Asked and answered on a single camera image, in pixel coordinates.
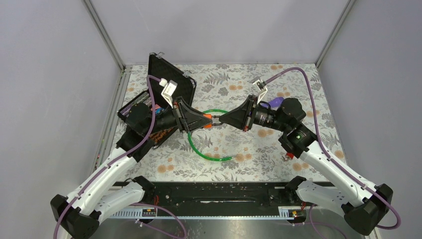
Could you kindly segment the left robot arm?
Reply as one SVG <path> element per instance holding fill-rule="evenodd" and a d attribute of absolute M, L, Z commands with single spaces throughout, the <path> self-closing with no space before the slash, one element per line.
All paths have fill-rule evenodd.
<path fill-rule="evenodd" d="M 151 134 L 170 128 L 191 132 L 212 124 L 212 116 L 192 108 L 178 97 L 157 114 L 155 102 L 131 103 L 123 108 L 126 132 L 102 165 L 67 196 L 56 195 L 50 202 L 56 227 L 55 239 L 90 238 L 114 213 L 134 203 L 154 200 L 154 187 L 140 176 L 127 186 L 107 195 L 107 191 L 128 169 L 154 146 Z"/>

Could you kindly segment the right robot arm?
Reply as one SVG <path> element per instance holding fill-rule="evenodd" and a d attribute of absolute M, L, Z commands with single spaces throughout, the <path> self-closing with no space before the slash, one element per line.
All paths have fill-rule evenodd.
<path fill-rule="evenodd" d="M 242 105 L 221 115 L 219 120 L 242 131 L 256 124 L 282 132 L 278 139 L 281 146 L 336 187 L 328 189 L 297 176 L 288 184 L 287 202 L 316 204 L 343 217 L 359 234 L 370 235 L 390 210 L 386 204 L 392 201 L 392 188 L 387 184 L 376 185 L 330 155 L 317 135 L 302 123 L 305 116 L 296 98 L 284 99 L 278 109 L 273 110 L 258 103 L 256 96 L 249 95 Z"/>

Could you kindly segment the orange black padlock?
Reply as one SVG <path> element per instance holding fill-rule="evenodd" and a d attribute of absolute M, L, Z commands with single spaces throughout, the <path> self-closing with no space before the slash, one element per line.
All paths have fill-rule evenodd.
<path fill-rule="evenodd" d="M 223 123 L 220 121 L 220 116 L 211 115 L 211 114 L 203 114 L 204 117 L 207 118 L 207 123 L 203 126 L 203 128 L 211 128 L 213 126 L 221 126 Z"/>

